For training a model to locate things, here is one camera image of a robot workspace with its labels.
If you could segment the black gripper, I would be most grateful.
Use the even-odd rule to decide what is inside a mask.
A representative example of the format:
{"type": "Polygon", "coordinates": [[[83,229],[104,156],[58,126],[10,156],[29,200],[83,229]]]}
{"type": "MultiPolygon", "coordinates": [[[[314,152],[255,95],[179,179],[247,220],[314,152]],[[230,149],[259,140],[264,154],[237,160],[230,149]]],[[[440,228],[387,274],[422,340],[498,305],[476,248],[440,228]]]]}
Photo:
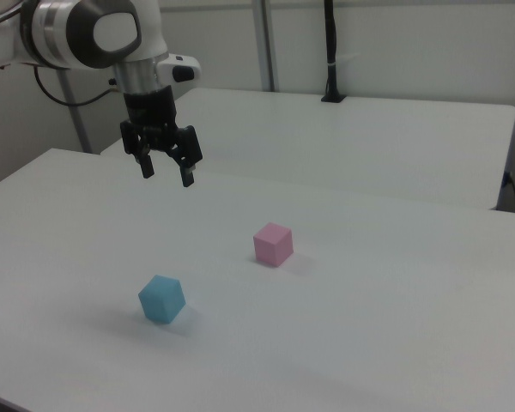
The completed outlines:
{"type": "Polygon", "coordinates": [[[145,179],[155,174],[149,155],[150,146],[141,128],[164,130],[171,141],[167,154],[179,166],[184,187],[191,186],[195,179],[196,164],[203,159],[203,153],[192,125],[178,128],[173,88],[166,86],[147,94],[123,94],[129,118],[120,124],[124,152],[132,155],[140,165],[145,179]]]}

